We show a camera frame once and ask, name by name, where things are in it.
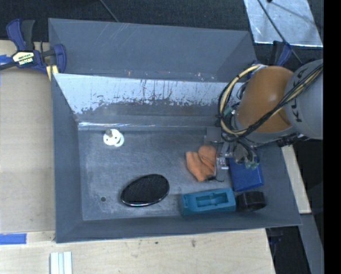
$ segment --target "yellow cable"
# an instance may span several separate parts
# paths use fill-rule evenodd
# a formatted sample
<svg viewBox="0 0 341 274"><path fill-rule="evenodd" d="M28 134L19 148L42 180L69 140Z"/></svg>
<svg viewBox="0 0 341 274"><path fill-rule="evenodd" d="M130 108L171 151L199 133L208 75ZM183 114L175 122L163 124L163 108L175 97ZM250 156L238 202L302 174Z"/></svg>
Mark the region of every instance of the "yellow cable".
<svg viewBox="0 0 341 274"><path fill-rule="evenodd" d="M253 71L257 68L259 68L261 65L253 65L251 67L249 67L248 69L244 70L243 72L241 72L239 75L237 75L230 83L230 85L228 86L228 88L225 90L225 92L223 93L222 97L221 97L221 101L220 101L220 110L219 112L222 113L222 110L225 106L226 103L226 99L230 93L230 91L232 90L232 88L234 87L234 85L236 84L237 81L239 81L242 77L244 77L246 74L248 74L250 71ZM229 128L227 128L227 126L225 125L225 123L223 122L223 120L221 119L221 127L228 133L231 134L235 134L235 135L239 135L241 133L243 133L244 131L246 131L246 129L244 130L240 130L240 131L232 131Z"/></svg>
<svg viewBox="0 0 341 274"><path fill-rule="evenodd" d="M224 92L224 94L222 95L222 98L221 98L221 101L220 101L220 113L222 113L222 110L224 108L224 105L225 105L225 102L226 102L226 99L228 97L228 94L230 93L230 91L232 90L233 86L235 85L235 83L241 78L243 77L245 74L247 74L248 72L254 70L254 69L257 69L260 65L255 65L255 66L252 66L250 68L248 68L247 70L245 70L244 72L241 72L238 76L236 76L231 84L229 85L229 87L227 88L227 90ZM320 70L317 70L316 72L314 72L313 74L311 74L305 81L302 85L300 85L287 99L286 101L290 101L290 100L293 100L295 97L297 97L303 90L304 90L304 87L306 85L308 85L311 81L313 81L320 73L321 73L322 69ZM270 116L274 116L275 114L277 114L281 109L283 109L283 106L280 107L279 109L277 109L275 112L273 112L273 114ZM224 121L221 119L221 127L226 131L228 132L229 134L234 134L236 136L238 135L242 135L244 134L244 132L247 131L248 128L246 129L243 129L243 130L230 130L226 124L224 123Z"/></svg>

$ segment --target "wooden plank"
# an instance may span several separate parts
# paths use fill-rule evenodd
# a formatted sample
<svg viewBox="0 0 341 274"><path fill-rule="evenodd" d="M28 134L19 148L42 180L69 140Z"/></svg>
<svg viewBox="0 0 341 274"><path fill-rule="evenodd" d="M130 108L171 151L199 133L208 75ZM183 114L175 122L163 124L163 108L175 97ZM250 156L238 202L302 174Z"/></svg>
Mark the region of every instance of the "wooden plank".
<svg viewBox="0 0 341 274"><path fill-rule="evenodd" d="M310 203L308 201L306 189L303 184L295 151L292 146L284 146L282 147L282 153L284 161L286 162L288 175L291 179L291 185L292 189L294 190L298 211L300 212L300 214L311 213Z"/></svg>
<svg viewBox="0 0 341 274"><path fill-rule="evenodd" d="M74 274L275 273L263 229L71 244L28 241L26 245L3 245L0 273L49 273L50 254L67 251L72 252Z"/></svg>

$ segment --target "gray bin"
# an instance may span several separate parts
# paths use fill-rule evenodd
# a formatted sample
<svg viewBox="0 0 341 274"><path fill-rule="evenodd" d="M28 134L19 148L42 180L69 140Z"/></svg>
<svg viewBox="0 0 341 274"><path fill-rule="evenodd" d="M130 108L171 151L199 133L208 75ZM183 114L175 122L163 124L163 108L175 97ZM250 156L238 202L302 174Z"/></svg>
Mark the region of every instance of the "gray bin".
<svg viewBox="0 0 341 274"><path fill-rule="evenodd" d="M67 69L52 78L56 240L179 235L300 224L283 155L259 148L267 206L252 213L181 216L180 194L226 188L199 183L185 152L214 127L218 97L255 60L245 31L50 19ZM118 129L121 147L104 144ZM143 208L119 196L131 181L161 174L169 195Z"/></svg>

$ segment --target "black oval lid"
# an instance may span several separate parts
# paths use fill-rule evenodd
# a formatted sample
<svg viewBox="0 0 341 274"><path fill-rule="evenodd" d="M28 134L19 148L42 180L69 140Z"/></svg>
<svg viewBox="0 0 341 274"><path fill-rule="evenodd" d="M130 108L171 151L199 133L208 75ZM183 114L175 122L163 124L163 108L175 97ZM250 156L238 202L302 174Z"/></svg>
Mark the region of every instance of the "black oval lid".
<svg viewBox="0 0 341 274"><path fill-rule="evenodd" d="M164 176L146 175L124 188L121 201L131 207L149 206L163 200L168 195L169 189L169 182Z"/></svg>

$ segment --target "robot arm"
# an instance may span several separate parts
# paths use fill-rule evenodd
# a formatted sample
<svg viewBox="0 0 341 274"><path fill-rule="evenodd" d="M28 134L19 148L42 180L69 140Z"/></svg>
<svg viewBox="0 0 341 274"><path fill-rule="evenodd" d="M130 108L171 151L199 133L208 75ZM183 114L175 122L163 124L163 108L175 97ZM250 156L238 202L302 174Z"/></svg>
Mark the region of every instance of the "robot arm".
<svg viewBox="0 0 341 274"><path fill-rule="evenodd" d="M235 83L254 70L241 87L240 101L231 105ZM219 117L223 139L230 142L233 158L240 163L257 162L255 148L266 143L283 146L303 136L323 139L323 60L295 72L278 66L246 70L221 94Z"/></svg>

